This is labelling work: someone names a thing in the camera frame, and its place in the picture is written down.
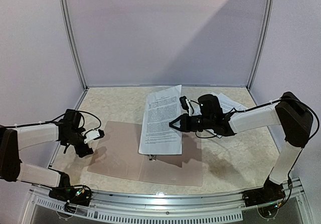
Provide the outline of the printed paper sheet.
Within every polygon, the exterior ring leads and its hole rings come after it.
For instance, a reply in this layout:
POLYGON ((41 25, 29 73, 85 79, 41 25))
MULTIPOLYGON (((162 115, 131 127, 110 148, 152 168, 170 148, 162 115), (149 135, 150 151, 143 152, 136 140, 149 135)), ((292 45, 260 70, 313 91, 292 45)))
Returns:
POLYGON ((147 95, 139 154, 182 154, 182 133, 170 127, 170 122, 181 115, 181 91, 182 86, 177 85, 147 95))

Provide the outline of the translucent brown folder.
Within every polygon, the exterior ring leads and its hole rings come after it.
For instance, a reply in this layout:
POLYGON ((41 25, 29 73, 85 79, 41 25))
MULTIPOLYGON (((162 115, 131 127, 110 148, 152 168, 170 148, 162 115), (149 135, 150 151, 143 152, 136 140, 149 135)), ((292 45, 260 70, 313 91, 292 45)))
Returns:
POLYGON ((138 153, 141 125, 108 121, 88 171, 122 179, 182 186, 202 186, 200 139, 182 135, 181 155, 158 155, 152 161, 138 153))

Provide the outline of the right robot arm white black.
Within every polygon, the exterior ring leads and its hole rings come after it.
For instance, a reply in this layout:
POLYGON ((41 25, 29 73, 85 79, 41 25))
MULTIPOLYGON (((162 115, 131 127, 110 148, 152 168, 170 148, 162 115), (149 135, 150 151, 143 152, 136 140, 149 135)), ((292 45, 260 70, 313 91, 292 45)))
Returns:
POLYGON ((205 94, 198 98, 199 115, 182 114, 169 122, 169 127, 182 133, 212 130, 222 137, 234 136, 247 130, 281 126, 285 144, 267 177, 268 184, 260 189, 259 197, 270 202, 279 193, 278 185, 287 180, 301 151, 314 136, 311 133, 316 114, 292 92, 281 98, 244 110, 223 112, 217 96, 205 94))

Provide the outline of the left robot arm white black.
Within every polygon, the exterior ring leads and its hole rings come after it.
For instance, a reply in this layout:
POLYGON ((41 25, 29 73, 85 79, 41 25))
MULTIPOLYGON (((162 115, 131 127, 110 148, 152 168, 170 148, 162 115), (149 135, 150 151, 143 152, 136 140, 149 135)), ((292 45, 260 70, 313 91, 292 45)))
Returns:
POLYGON ((28 164, 22 161, 19 151, 38 144, 59 142, 66 149, 74 147, 76 155, 83 158, 93 154, 92 148, 85 143, 84 132, 84 117, 73 109, 67 109, 58 121, 13 128, 1 126, 1 178, 7 182, 53 187, 64 201, 70 201, 75 193, 68 174, 28 164))

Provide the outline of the metal folder clip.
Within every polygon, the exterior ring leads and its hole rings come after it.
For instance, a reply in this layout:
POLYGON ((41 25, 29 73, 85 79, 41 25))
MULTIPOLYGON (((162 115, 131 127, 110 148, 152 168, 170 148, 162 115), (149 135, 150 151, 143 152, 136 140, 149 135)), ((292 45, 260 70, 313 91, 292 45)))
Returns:
POLYGON ((156 161, 157 155, 148 155, 149 161, 156 161))

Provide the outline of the stack of printed papers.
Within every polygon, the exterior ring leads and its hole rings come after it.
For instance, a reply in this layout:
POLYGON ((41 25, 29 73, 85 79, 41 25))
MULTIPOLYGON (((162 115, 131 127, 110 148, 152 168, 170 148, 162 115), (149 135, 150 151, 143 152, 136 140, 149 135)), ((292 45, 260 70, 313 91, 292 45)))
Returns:
POLYGON ((234 111, 234 110, 246 110, 247 109, 247 107, 245 107, 244 105, 230 99, 229 97, 227 97, 226 95, 224 95, 222 93, 216 94, 216 93, 212 92, 212 95, 216 96, 218 98, 220 106, 221 106, 224 114, 234 111))

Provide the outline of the perforated metal strip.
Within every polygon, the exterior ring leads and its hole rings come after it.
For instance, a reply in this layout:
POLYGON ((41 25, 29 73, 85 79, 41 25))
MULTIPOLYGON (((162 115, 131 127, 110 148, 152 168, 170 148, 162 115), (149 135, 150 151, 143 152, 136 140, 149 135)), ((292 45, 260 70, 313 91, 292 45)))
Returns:
POLYGON ((66 212, 63 202, 37 197, 30 223, 237 223, 244 220, 242 211, 143 210, 94 205, 71 206, 66 212))

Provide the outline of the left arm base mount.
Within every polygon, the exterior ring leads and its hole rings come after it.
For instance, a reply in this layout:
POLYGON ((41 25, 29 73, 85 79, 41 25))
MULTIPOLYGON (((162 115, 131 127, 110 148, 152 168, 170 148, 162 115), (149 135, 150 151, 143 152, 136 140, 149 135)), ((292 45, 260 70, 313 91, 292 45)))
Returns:
POLYGON ((52 199, 88 207, 92 199, 92 190, 86 185, 53 187, 49 192, 52 199))

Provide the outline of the aluminium front rail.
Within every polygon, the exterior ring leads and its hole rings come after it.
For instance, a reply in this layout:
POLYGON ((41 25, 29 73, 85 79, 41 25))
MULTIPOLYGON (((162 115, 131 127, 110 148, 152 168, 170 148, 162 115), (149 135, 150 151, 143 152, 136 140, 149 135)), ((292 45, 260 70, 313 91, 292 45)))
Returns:
POLYGON ((214 194, 166 195, 157 194, 130 194, 93 190, 89 206, 70 204, 76 210, 91 211, 97 208, 133 208, 138 210, 158 210, 170 213, 171 210, 201 210, 210 208, 216 212, 229 209, 256 208, 265 218, 272 218, 277 211, 290 206, 290 199, 304 195, 300 180, 292 182, 292 189, 284 184, 285 197, 278 200, 264 200, 261 188, 246 189, 214 194))

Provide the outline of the left aluminium frame post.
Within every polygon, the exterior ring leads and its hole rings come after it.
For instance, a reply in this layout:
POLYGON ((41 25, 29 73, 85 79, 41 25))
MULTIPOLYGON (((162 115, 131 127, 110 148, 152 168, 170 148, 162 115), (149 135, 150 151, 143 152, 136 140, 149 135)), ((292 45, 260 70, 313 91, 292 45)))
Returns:
POLYGON ((67 40, 68 40, 68 43, 70 46, 71 55, 72 55, 75 69, 76 69, 78 78, 80 80, 81 88, 82 88, 82 94, 76 104, 76 109, 78 109, 79 106, 81 105, 86 93, 87 93, 88 87, 87 87, 84 72, 83 72, 83 69, 82 69, 82 66, 80 63, 80 59, 78 56, 77 48, 76 48, 76 43, 75 43, 75 38, 74 38, 73 30, 72 30, 67 0, 60 0, 60 4, 61 4, 62 15, 63 15, 63 21, 65 24, 66 34, 67 34, 67 40))

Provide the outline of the aluminium frame post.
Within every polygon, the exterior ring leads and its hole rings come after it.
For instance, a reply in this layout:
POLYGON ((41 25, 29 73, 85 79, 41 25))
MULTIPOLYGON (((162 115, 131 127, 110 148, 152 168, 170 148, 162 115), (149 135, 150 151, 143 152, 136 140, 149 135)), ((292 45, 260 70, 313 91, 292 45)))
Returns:
POLYGON ((62 15, 63 15, 63 21, 65 24, 66 34, 67 34, 67 40, 68 40, 68 43, 70 46, 71 55, 72 55, 75 69, 76 69, 78 78, 80 80, 81 88, 82 88, 82 94, 76 104, 76 109, 78 109, 79 106, 81 105, 86 93, 87 93, 88 87, 87 87, 84 72, 83 72, 83 69, 82 69, 82 66, 80 63, 80 59, 78 56, 77 48, 76 48, 76 43, 75 43, 75 38, 74 38, 73 30, 72 30, 67 0, 60 0, 60 4, 61 4, 62 15))
POLYGON ((248 91, 251 90, 254 84, 255 76, 259 67, 259 62, 261 59, 261 55, 263 53, 263 48, 264 48, 266 36, 268 33, 268 26, 270 22, 272 7, 273 7, 273 0, 266 0, 264 12, 263 12, 262 26, 259 34, 258 46, 255 52, 254 61, 253 61, 250 75, 246 85, 246 88, 248 91))

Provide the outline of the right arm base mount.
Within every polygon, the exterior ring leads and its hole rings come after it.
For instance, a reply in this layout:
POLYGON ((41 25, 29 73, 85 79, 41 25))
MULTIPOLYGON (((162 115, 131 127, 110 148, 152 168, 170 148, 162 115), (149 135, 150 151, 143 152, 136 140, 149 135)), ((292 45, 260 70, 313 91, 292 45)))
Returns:
POLYGON ((275 184, 267 179, 263 186, 260 188, 250 189, 242 192, 242 200, 245 202, 245 206, 255 206, 265 203, 274 203, 281 199, 281 203, 276 204, 276 208, 280 208, 289 200, 293 183, 291 179, 288 179, 287 186, 289 189, 288 197, 285 195, 285 191, 282 184, 275 184))

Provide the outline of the right aluminium frame post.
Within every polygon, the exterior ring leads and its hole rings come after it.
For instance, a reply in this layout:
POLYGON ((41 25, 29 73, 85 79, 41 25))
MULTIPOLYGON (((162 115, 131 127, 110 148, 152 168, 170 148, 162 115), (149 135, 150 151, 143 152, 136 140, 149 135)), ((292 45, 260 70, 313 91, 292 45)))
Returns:
POLYGON ((259 67, 259 62, 261 59, 261 55, 263 53, 263 48, 264 48, 266 36, 268 33, 268 26, 270 22, 272 7, 273 7, 273 0, 266 0, 264 12, 263 12, 262 26, 259 34, 258 46, 255 52, 254 61, 253 61, 250 75, 246 85, 246 88, 248 91, 251 90, 254 84, 255 76, 259 67))

